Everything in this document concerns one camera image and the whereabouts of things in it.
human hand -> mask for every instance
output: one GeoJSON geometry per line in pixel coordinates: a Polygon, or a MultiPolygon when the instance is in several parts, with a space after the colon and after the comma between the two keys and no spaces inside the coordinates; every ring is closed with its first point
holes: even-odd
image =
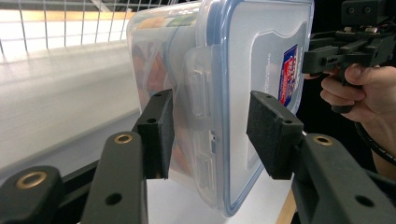
{"type": "MultiPolygon", "coordinates": [[[[350,65],[345,72],[346,81],[361,89],[342,86],[338,72],[335,69],[323,79],[322,99],[331,105],[353,105],[342,116],[360,122],[382,148],[396,156],[396,68],[350,65]]],[[[396,167],[376,154],[374,160],[380,174],[396,179],[396,167]]]]}
{"type": "Polygon", "coordinates": [[[338,69],[322,81],[320,96],[331,105],[353,105],[352,110],[343,114],[364,124],[385,121],[396,122],[396,68],[361,67],[350,65],[345,72],[346,81],[361,86],[361,90],[342,86],[337,78],[338,69]]]}

blue and red label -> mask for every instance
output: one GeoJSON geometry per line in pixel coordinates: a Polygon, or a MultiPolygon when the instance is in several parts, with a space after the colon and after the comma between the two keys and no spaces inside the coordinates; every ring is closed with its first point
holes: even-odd
{"type": "Polygon", "coordinates": [[[282,71],[279,81],[278,99],[282,105],[287,106],[294,92],[296,83],[297,45],[283,54],[282,71]]]}

plastic food container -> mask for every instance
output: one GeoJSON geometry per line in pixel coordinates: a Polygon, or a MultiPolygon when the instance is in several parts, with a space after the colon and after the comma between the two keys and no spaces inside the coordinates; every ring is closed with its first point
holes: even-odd
{"type": "Polygon", "coordinates": [[[298,109],[313,0],[206,0],[137,12],[128,45],[141,109],[174,90],[171,178],[230,217],[263,167],[246,135],[250,91],[298,109]]]}

black mechanical arm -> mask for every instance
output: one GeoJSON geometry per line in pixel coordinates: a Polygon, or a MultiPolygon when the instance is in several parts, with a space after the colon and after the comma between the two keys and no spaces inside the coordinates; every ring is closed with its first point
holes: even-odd
{"type": "Polygon", "coordinates": [[[334,138],[253,91],[247,136],[273,179],[291,179],[302,223],[396,223],[396,182],[366,172],[334,138]]]}
{"type": "Polygon", "coordinates": [[[175,138],[172,91],[153,95],[131,132],[116,133],[101,158],[61,178],[38,166],[0,188],[0,223],[148,223],[147,179],[168,178],[175,138]]]}
{"type": "MultiPolygon", "coordinates": [[[[304,54],[303,73],[315,75],[335,66],[340,81],[352,63],[373,67],[392,59],[396,46],[396,1],[348,0],[342,5],[343,31],[313,34],[304,54]]],[[[332,106],[337,113],[348,113],[352,106],[332,106]]]]}

brass insert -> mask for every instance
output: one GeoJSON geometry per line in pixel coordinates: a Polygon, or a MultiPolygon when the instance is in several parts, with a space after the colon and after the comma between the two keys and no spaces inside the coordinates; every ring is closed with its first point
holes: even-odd
{"type": "Polygon", "coordinates": [[[125,133],[125,134],[120,134],[119,136],[117,136],[114,139],[114,142],[117,144],[126,144],[126,143],[131,142],[132,139],[133,139],[133,137],[130,134],[125,133]]]}
{"type": "Polygon", "coordinates": [[[332,140],[324,136],[315,136],[314,141],[326,147],[332,145],[332,140]]]}
{"type": "Polygon", "coordinates": [[[35,187],[47,178],[47,173],[43,171],[35,171],[30,174],[24,175],[17,181],[18,189],[30,189],[35,187]]]}

